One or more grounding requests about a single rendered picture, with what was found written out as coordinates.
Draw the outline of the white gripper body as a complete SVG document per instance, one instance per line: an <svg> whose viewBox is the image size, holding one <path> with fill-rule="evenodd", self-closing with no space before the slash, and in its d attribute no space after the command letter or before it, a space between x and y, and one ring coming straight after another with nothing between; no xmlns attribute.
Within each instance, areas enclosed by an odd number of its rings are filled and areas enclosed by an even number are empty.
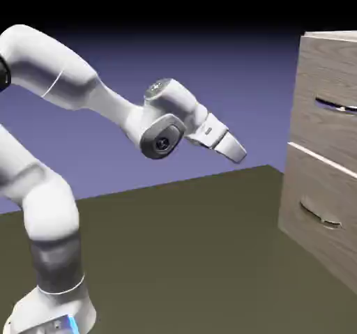
<svg viewBox="0 0 357 334"><path fill-rule="evenodd" d="M247 155L244 146L229 131L215 146L214 151L234 163L240 163Z"/></svg>

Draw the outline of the tall light wood drawer front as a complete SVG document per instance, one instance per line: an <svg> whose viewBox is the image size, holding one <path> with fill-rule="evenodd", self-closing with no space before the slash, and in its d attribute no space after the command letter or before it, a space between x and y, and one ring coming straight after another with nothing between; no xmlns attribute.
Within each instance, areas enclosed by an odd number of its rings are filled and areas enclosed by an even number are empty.
<svg viewBox="0 0 357 334"><path fill-rule="evenodd" d="M301 37L288 143L357 178L357 116L320 108L316 97L357 106L357 40Z"/></svg>

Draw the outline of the short light wood drawer front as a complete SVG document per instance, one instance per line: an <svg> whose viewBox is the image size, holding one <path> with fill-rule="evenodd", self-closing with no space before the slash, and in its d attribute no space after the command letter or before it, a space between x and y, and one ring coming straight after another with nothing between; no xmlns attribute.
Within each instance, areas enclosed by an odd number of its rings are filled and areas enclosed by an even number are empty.
<svg viewBox="0 0 357 334"><path fill-rule="evenodd" d="M336 215L342 228L324 227L306 213L303 195ZM357 178L288 146L278 227L357 294Z"/></svg>

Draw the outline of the light wood cabinet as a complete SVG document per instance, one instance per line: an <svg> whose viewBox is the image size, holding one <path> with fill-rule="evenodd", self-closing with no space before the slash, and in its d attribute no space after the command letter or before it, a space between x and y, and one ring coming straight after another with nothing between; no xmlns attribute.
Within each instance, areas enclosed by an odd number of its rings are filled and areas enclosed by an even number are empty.
<svg viewBox="0 0 357 334"><path fill-rule="evenodd" d="M357 294L357 31L301 37L278 225Z"/></svg>

